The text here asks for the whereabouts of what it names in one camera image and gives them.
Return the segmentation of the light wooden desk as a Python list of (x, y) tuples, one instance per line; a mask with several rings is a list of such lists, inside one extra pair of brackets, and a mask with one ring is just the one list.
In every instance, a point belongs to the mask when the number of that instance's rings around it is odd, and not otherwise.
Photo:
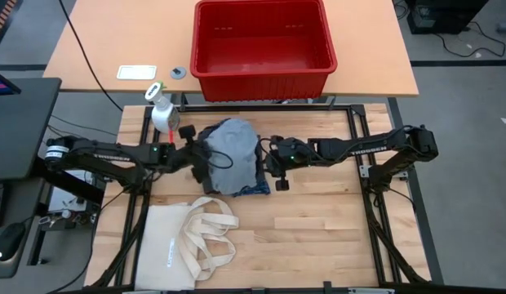
[[(44, 75), (60, 78), (62, 91), (143, 92), (148, 81), (119, 80), (121, 65), (156, 65), (170, 92), (199, 92), (189, 67), (198, 0), (77, 0), (70, 24)], [(403, 97), (419, 94), (392, 0), (323, 0), (337, 69), (324, 93)]]

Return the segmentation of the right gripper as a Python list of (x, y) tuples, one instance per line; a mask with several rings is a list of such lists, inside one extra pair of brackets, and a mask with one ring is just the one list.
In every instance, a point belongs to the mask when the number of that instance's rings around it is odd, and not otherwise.
[(290, 185), (286, 171), (309, 166), (314, 150), (294, 137), (271, 136), (268, 142), (270, 151), (265, 158), (266, 171), (271, 175), (280, 175), (275, 181), (276, 191), (287, 191)]

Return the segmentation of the black garment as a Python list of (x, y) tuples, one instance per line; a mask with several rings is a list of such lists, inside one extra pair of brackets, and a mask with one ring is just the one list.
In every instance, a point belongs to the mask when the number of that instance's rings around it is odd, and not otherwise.
[[(218, 125), (211, 125), (209, 127), (205, 127), (202, 131), (198, 133), (198, 140), (204, 141), (215, 129), (217, 129)], [(207, 176), (202, 182), (202, 188), (204, 194), (219, 194), (220, 192), (213, 188), (211, 178)]]

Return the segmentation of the blue plaid pajama pants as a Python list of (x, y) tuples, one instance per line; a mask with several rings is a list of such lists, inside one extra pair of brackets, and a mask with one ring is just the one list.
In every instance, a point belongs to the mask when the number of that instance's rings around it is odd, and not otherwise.
[(268, 182), (265, 180), (262, 180), (262, 181), (258, 182), (253, 187), (246, 186), (246, 187), (242, 188), (239, 192), (232, 194), (232, 196), (239, 197), (239, 196), (256, 195), (256, 194), (268, 195), (270, 193), (271, 193), (271, 190), (269, 188)]

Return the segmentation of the black side desk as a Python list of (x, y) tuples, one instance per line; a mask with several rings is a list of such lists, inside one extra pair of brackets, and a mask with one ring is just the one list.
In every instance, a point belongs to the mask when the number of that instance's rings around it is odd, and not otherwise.
[(30, 175), (61, 85), (58, 78), (11, 82), (21, 93), (0, 96), (0, 182)]

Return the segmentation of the white electronics box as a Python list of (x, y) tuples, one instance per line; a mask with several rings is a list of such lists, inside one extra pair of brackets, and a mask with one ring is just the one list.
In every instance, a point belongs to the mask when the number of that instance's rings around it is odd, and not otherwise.
[[(102, 184), (97, 182), (97, 179), (89, 171), (68, 170), (67, 173), (87, 184), (95, 185), (97, 188), (102, 187)], [(53, 213), (63, 210), (88, 212), (91, 210), (91, 204), (87, 200), (82, 200), (69, 192), (54, 187), (51, 192), (48, 211)]]

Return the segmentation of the cream canvas tote bag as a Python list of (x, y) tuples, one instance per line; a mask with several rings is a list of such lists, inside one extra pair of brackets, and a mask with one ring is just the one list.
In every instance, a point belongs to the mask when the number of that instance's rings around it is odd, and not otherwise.
[(193, 290), (229, 264), (236, 248), (226, 237), (239, 226), (228, 204), (212, 197), (151, 206), (137, 261), (135, 290)]

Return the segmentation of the white spray bottle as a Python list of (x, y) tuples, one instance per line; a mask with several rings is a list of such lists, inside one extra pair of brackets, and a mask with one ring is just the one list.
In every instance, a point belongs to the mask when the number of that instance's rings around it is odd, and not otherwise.
[(178, 129), (180, 115), (171, 101), (171, 94), (165, 94), (163, 89), (162, 82), (154, 82), (145, 92), (144, 98), (153, 105), (151, 118), (155, 128), (167, 133)]

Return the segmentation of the light grey small cloth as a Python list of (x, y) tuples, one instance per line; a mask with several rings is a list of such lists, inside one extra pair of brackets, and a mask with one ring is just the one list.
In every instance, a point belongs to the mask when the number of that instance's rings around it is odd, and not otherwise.
[(256, 185), (257, 141), (252, 125), (238, 118), (224, 120), (204, 140), (211, 151), (209, 176), (215, 190), (230, 195)]

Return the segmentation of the black computer tower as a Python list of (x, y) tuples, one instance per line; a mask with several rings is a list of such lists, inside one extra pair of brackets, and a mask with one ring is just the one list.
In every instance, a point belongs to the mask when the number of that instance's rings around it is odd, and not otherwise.
[(405, 0), (413, 34), (459, 34), (489, 0)]

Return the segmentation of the red plastic laundry bin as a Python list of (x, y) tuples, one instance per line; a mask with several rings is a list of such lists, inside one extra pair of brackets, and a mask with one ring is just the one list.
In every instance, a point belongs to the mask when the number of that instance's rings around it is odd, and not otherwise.
[(210, 102), (322, 94), (338, 63), (322, 0), (200, 0), (190, 73)]

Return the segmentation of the black panel with orange stripes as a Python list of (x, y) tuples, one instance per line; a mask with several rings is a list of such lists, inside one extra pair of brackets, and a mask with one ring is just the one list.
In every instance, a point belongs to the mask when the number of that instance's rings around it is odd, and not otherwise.
[(0, 0), (0, 40), (6, 33), (23, 0)]

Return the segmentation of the white rectangular pad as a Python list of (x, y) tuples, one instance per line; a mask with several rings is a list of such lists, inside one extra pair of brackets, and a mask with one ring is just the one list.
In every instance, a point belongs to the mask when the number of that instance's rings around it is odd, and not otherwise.
[(156, 65), (121, 65), (116, 78), (119, 80), (153, 80), (156, 77)]

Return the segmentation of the computer screen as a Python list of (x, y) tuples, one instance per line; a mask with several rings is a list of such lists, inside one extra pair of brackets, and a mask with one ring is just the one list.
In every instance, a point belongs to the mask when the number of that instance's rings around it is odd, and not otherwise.
[(0, 74), (0, 96), (20, 94), (21, 90)]

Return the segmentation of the black aluminium table frame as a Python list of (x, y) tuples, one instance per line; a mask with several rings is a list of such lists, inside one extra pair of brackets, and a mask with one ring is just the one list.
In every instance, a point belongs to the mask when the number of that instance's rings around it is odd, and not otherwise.
[[(148, 107), (127, 106), (118, 128), (117, 142), (137, 145), (144, 141), (168, 141), (168, 135), (153, 137), (153, 125), (144, 126)], [(393, 127), (385, 105), (247, 105), (187, 106), (181, 125), (197, 131), (225, 118), (248, 120), (261, 137), (279, 135), (303, 141), (313, 137), (345, 140), (390, 131)], [(393, 152), (350, 158), (330, 168), (309, 167), (287, 173), (288, 191), (274, 189), (269, 175), (270, 195), (220, 197), (240, 219), (238, 229), (226, 236), (235, 244), (233, 261), (218, 268), (213, 276), (197, 283), (198, 289), (226, 288), (317, 288), (323, 282), (332, 287), (375, 287), (379, 282), (409, 282), (366, 221), (367, 208), (375, 208), (381, 226), (387, 226), (394, 245), (421, 278), (430, 280), (424, 245), (412, 205), (400, 194), (387, 192), (380, 207), (374, 196), (362, 194), (359, 166), (382, 164)], [(186, 168), (164, 175), (153, 183), (152, 205), (191, 203), (202, 196), (202, 187)], [(85, 284), (94, 283), (112, 262), (121, 247), (127, 215), (137, 222), (142, 197), (123, 194), (100, 216), (95, 233), (93, 257)]]

